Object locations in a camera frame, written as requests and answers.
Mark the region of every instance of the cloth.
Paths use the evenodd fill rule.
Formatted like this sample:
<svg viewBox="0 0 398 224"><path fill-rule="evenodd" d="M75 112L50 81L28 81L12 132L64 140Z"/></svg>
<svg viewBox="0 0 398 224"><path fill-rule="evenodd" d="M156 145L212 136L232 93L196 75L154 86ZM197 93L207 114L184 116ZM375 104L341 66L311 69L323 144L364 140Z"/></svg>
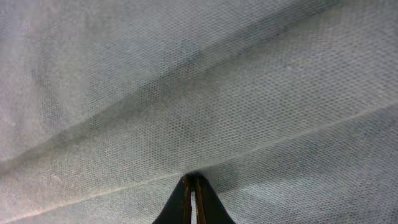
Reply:
<svg viewBox="0 0 398 224"><path fill-rule="evenodd" d="M398 1L0 1L0 224L398 222Z"/></svg>

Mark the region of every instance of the fabric surface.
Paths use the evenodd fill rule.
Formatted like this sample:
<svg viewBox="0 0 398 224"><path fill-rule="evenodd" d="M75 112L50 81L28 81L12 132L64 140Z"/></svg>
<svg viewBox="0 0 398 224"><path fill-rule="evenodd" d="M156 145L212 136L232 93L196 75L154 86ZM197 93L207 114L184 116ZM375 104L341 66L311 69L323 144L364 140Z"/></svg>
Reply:
<svg viewBox="0 0 398 224"><path fill-rule="evenodd" d="M0 1L0 224L398 222L398 1Z"/></svg>

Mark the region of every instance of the gray fabric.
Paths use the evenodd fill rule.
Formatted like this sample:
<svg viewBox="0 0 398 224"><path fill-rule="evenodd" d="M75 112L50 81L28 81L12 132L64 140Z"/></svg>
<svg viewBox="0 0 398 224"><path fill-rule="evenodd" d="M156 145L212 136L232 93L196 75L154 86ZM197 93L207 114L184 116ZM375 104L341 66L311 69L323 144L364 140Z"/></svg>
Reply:
<svg viewBox="0 0 398 224"><path fill-rule="evenodd" d="M0 1L0 224L398 222L398 2Z"/></svg>

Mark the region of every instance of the woven fabric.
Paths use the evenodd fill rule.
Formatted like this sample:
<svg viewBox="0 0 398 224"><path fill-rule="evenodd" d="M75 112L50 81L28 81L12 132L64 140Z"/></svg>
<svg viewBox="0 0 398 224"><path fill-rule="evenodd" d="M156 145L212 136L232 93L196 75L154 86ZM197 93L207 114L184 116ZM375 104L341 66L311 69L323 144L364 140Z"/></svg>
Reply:
<svg viewBox="0 0 398 224"><path fill-rule="evenodd" d="M398 2L0 1L0 224L398 222Z"/></svg>

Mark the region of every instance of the fabric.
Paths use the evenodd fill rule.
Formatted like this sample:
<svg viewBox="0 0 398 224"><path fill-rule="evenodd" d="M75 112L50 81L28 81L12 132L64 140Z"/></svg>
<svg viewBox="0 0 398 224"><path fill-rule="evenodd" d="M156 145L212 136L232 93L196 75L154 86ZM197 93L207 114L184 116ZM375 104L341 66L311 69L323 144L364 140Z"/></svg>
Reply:
<svg viewBox="0 0 398 224"><path fill-rule="evenodd" d="M398 222L398 1L0 1L0 224Z"/></svg>

